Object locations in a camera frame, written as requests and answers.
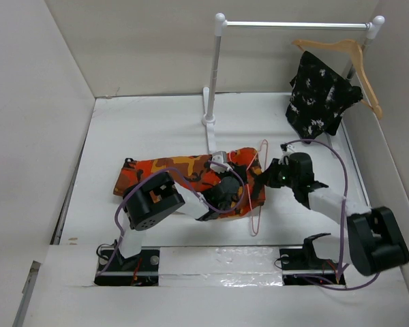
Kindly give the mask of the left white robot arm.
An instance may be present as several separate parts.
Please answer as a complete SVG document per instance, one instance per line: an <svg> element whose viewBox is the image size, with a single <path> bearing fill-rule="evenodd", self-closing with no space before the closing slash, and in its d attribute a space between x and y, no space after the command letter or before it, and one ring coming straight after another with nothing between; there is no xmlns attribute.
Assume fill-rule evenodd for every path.
<svg viewBox="0 0 409 327"><path fill-rule="evenodd" d="M151 174L124 192L115 213L120 236L111 255L120 268L131 270L138 263L142 237L131 236L133 231L148 230L174 212L209 221L238 209L248 190L243 179L227 163L211 161L210 167L216 173L228 175L202 193L172 167Z"/></svg>

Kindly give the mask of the orange camouflage trousers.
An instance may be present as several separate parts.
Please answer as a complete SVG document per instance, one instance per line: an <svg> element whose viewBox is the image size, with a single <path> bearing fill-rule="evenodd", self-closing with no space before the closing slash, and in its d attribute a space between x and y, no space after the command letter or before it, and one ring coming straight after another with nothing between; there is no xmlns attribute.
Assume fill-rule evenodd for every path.
<svg viewBox="0 0 409 327"><path fill-rule="evenodd" d="M210 169L211 155L192 155L178 157L163 157L144 161L136 161L127 158L120 170L119 177L113 189L116 196L124 196L126 189L137 185L141 180L147 178L164 168L176 168L182 177L172 173L173 179L183 187L190 183L195 191L203 194L219 183L220 178ZM241 196L241 204L245 197L245 186Z"/></svg>

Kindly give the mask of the pink wire hanger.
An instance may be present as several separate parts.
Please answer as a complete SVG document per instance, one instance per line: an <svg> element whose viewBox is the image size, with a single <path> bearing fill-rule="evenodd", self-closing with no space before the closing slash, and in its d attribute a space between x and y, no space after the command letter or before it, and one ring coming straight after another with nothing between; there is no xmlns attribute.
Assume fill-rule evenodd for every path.
<svg viewBox="0 0 409 327"><path fill-rule="evenodd" d="M240 167L239 175L245 174L245 197L240 209L231 219L249 218L250 235L255 237L260 231L260 218L262 206L265 203L266 195L264 185L260 184L256 178L264 172L267 167L269 152L269 142L264 139L260 141L257 149L245 147L231 151L228 154L229 162L235 167Z"/></svg>

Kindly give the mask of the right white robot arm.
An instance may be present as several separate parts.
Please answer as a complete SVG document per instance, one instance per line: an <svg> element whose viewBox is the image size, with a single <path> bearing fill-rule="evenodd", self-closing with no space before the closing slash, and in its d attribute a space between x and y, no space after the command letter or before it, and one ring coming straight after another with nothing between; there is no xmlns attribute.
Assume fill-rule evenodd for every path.
<svg viewBox="0 0 409 327"><path fill-rule="evenodd" d="M370 208L334 192L314 177L311 157L292 153L273 159L270 166L255 178L270 188L288 187L305 208L321 213L344 228L343 262L353 265L368 277L406 265L409 250L393 211L385 206Z"/></svg>

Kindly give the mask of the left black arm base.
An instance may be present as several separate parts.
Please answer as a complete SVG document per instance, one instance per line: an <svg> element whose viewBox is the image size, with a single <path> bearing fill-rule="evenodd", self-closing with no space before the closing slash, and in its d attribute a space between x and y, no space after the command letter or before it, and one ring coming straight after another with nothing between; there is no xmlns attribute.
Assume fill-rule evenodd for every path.
<svg viewBox="0 0 409 327"><path fill-rule="evenodd" d="M98 286L153 287L159 285L160 250L142 249L137 255L124 258L116 252L108 268L101 272L113 253L113 247L98 250L98 263L94 283Z"/></svg>

